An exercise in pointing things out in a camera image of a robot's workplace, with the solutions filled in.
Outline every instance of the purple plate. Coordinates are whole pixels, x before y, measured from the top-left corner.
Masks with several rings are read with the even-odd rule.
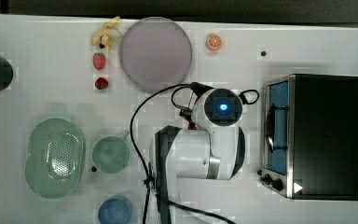
[[[135,23],[121,41],[120,63],[144,91],[159,91],[185,79],[192,61],[191,43],[175,22],[160,17]]]

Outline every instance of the white table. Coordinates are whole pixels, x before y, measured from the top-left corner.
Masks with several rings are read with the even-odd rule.
[[[0,54],[11,61],[15,80],[0,92],[0,223],[98,223],[99,206],[123,193],[133,205],[131,223],[142,223],[145,178],[133,151],[121,173],[92,173],[93,145],[129,127],[134,108],[146,97],[124,75],[117,48],[109,53],[112,87],[93,88],[90,39],[106,19],[0,15]],[[125,31],[136,21],[124,20]],[[358,76],[358,29],[250,24],[178,22],[193,46],[193,64],[185,82],[199,81],[231,89],[258,89],[265,81],[294,72]],[[225,46],[210,54],[204,41],[221,35]],[[267,52],[266,57],[260,51]],[[186,126],[169,94],[147,104],[138,116],[136,136],[148,157],[153,132],[167,124]],[[188,100],[189,92],[177,97]],[[180,180],[181,197],[199,209],[220,209],[236,223],[358,223],[358,202],[288,201],[258,183],[261,166],[261,102],[243,117],[246,160],[234,180]],[[25,181],[28,138],[35,125],[50,117],[69,118],[86,138],[85,171],[76,189],[60,200],[44,200]],[[148,223],[157,223],[152,197]]]

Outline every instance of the green plate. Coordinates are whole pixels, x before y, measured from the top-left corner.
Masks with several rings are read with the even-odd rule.
[[[77,185],[84,166],[83,136],[65,119],[47,119],[36,126],[28,143],[25,178],[42,198],[57,199]]]

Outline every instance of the dark floor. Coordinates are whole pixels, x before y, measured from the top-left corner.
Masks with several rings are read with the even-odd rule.
[[[358,0],[0,0],[0,12],[358,27]]]

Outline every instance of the blue led light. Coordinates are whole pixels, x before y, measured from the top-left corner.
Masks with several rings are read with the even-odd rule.
[[[227,105],[220,105],[220,109],[225,111],[228,109],[228,106]]]

